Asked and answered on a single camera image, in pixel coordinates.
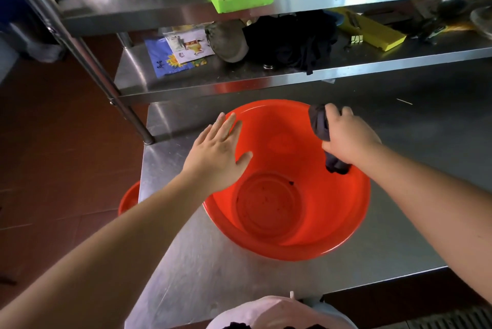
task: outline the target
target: right arm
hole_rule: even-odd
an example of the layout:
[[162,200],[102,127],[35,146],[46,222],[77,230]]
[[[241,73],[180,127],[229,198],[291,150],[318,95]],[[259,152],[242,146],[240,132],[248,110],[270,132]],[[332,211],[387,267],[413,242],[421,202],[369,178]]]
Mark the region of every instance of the right arm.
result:
[[402,209],[448,266],[492,303],[492,194],[402,157],[348,107],[326,105],[323,149],[361,169]]

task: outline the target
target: left arm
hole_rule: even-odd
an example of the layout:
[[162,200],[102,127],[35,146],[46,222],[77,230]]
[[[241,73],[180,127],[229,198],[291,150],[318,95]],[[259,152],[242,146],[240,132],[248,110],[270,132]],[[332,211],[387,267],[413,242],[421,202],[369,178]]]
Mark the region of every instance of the left arm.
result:
[[118,217],[0,311],[0,327],[118,328],[133,308],[172,240],[200,204],[232,185],[252,154],[237,162],[241,122],[220,114],[197,138],[183,171],[167,186]]

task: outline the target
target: finger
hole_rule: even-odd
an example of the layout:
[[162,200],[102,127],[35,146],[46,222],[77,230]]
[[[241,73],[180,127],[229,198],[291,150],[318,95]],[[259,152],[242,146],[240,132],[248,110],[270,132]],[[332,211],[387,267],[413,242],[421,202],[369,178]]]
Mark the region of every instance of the finger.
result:
[[243,128],[243,122],[237,121],[234,127],[232,127],[231,133],[229,134],[228,139],[232,143],[232,148],[236,150],[236,146],[238,144],[239,135],[241,134],[241,129]]
[[229,131],[231,130],[235,121],[236,121],[236,113],[232,113],[217,132],[216,138],[219,141],[224,141],[225,139],[227,139],[227,136],[229,136]]
[[321,147],[327,153],[331,153],[332,152],[332,143],[329,142],[329,141],[323,141],[323,143],[321,143]]
[[338,108],[335,104],[326,104],[325,111],[326,118],[328,119],[328,124],[340,118],[340,112],[338,111]]
[[196,138],[195,142],[193,143],[193,146],[197,146],[197,145],[200,145],[202,142],[205,141],[205,138],[207,137],[207,135],[209,134],[210,132],[210,129],[212,128],[212,125],[209,124],[201,133],[200,135],[198,135],[198,137]]
[[246,152],[237,160],[236,167],[240,172],[240,176],[246,171],[246,167],[248,167],[251,158],[253,158],[253,152]]
[[225,114],[224,113],[220,113],[217,117],[217,120],[215,121],[215,123],[213,124],[209,134],[207,135],[207,140],[212,140],[215,135],[217,134],[217,131],[219,130],[219,128],[222,126],[222,124],[224,123],[224,118],[225,118]]
[[354,115],[354,112],[349,106],[344,106],[341,110],[341,115]]

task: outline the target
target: brown floor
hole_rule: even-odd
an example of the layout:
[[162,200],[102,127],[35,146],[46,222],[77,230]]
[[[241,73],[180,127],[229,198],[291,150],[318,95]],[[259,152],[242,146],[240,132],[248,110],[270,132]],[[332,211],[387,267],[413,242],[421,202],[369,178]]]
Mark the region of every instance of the brown floor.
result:
[[[111,75],[114,35],[87,40]],[[146,106],[135,108],[145,119]],[[116,217],[140,178],[143,144],[73,57],[21,60],[0,87],[0,285],[3,307]],[[351,289],[325,300],[368,329],[481,303],[450,270]],[[202,329],[206,323],[188,326]]]

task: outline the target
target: red tile floor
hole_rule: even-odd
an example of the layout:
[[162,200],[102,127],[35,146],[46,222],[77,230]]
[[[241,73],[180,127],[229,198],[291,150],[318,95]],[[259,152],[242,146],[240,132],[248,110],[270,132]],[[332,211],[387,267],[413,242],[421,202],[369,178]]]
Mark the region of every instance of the red tile floor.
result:
[[[114,75],[111,36],[89,46]],[[146,118],[147,107],[136,108]],[[0,86],[0,285],[3,307],[114,219],[140,178],[143,143],[72,56],[19,60]]]

